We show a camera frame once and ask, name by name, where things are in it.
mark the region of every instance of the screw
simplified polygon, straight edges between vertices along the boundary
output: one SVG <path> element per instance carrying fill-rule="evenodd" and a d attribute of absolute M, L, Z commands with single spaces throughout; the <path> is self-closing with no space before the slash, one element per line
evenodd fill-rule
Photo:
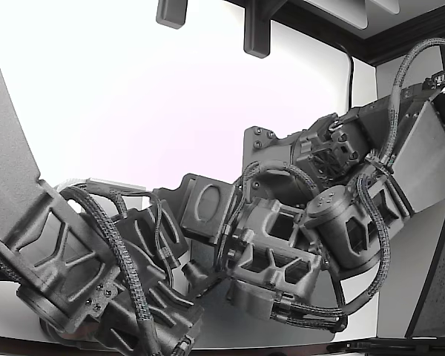
<path fill-rule="evenodd" d="M 234 249 L 229 250 L 229 252 L 228 252 L 228 258 L 229 258 L 230 260 L 232 260 L 232 259 L 235 258 L 235 257 L 236 257 L 236 250 L 234 250 Z"/>
<path fill-rule="evenodd" d="M 358 157 L 359 157 L 359 153 L 356 152 L 356 151 L 349 155 L 349 159 L 350 159 L 351 161 L 356 160 Z"/>
<path fill-rule="evenodd" d="M 348 135 L 345 133 L 338 137 L 338 142 L 346 142 L 348 140 Z"/>

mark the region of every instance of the ceiling molding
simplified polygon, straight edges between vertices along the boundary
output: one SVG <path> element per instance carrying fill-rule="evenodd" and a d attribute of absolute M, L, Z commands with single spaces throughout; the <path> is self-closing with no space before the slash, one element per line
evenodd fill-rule
<path fill-rule="evenodd" d="M 245 0 L 226 1 L 245 7 Z M 272 20 L 332 47 L 342 45 L 355 58 L 375 67 L 406 55 L 419 41 L 432 37 L 445 38 L 445 5 L 367 39 L 290 1 L 274 14 Z"/>

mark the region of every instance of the shelf bracket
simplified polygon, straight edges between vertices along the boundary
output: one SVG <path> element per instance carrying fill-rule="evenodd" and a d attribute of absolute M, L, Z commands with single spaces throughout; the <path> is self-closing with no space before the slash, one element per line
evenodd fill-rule
<path fill-rule="evenodd" d="M 288 0 L 246 0 L 244 51 L 258 58 L 270 54 L 271 19 Z"/>
<path fill-rule="evenodd" d="M 179 29 L 186 22 L 188 0 L 159 0 L 156 22 L 167 27 Z"/>

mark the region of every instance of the oval cutout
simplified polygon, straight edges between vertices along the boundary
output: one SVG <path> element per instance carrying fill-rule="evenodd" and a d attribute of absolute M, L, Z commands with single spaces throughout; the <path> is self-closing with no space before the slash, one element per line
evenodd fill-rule
<path fill-rule="evenodd" d="M 198 199 L 196 218 L 203 222 L 211 220 L 217 213 L 220 201 L 220 189 L 215 185 L 208 185 L 201 191 L 200 198 Z"/>

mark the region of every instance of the white backdrop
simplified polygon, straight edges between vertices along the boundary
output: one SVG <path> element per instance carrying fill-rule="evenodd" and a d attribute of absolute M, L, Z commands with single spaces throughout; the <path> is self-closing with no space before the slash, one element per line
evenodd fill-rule
<path fill-rule="evenodd" d="M 271 55 L 257 59 L 243 52 L 241 8 L 190 0 L 173 30 L 155 22 L 156 4 L 0 0 L 1 69 L 51 185 L 98 177 L 175 188 L 189 172 L 232 182 L 247 127 L 282 137 L 346 111 L 344 53 L 273 24 Z M 375 69 L 356 61 L 354 104 L 374 100 Z M 349 281 L 348 298 L 370 278 Z M 15 289 L 0 283 L 0 334 L 41 340 Z M 343 334 L 373 336 L 370 310 L 369 325 L 350 321 Z"/>

